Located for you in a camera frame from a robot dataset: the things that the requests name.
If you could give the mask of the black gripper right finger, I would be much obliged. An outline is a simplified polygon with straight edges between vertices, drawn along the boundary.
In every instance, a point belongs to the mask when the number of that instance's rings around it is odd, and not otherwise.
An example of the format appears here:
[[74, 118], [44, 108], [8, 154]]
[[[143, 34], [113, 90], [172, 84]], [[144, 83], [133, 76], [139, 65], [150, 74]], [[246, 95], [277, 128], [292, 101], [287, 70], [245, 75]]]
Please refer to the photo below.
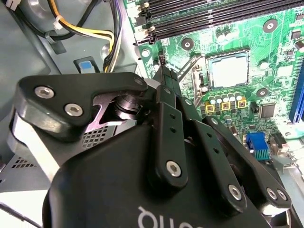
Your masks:
[[218, 118], [199, 116], [194, 103], [181, 95], [177, 74], [169, 69], [166, 85], [177, 96], [186, 133], [203, 149], [206, 173], [216, 185], [221, 205], [229, 212], [240, 213], [249, 200], [264, 216], [289, 210], [292, 201], [282, 184]]

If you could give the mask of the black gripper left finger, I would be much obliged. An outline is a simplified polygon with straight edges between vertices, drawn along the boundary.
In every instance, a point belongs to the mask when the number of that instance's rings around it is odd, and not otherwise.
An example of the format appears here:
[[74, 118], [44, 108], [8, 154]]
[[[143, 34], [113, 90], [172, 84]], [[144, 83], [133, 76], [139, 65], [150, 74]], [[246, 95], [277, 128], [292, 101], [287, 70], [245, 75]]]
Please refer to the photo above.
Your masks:
[[176, 192], [188, 181], [180, 96], [177, 75], [164, 66], [150, 80], [130, 72], [27, 76], [17, 83], [10, 127], [52, 181], [80, 153], [83, 134], [135, 119], [152, 132], [124, 136], [121, 148], [147, 140], [149, 182]]

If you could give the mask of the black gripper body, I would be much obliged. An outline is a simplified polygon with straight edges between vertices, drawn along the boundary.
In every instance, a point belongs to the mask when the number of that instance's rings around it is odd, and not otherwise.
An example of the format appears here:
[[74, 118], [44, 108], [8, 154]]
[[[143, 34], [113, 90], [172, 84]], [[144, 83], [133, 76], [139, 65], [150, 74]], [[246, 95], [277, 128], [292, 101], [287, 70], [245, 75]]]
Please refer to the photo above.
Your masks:
[[136, 126], [69, 159], [46, 195], [46, 228], [267, 228], [267, 217], [247, 201], [244, 211], [229, 212], [211, 183], [202, 147], [184, 141], [188, 181], [176, 192], [149, 182], [149, 143], [135, 148], [123, 137], [151, 133]]

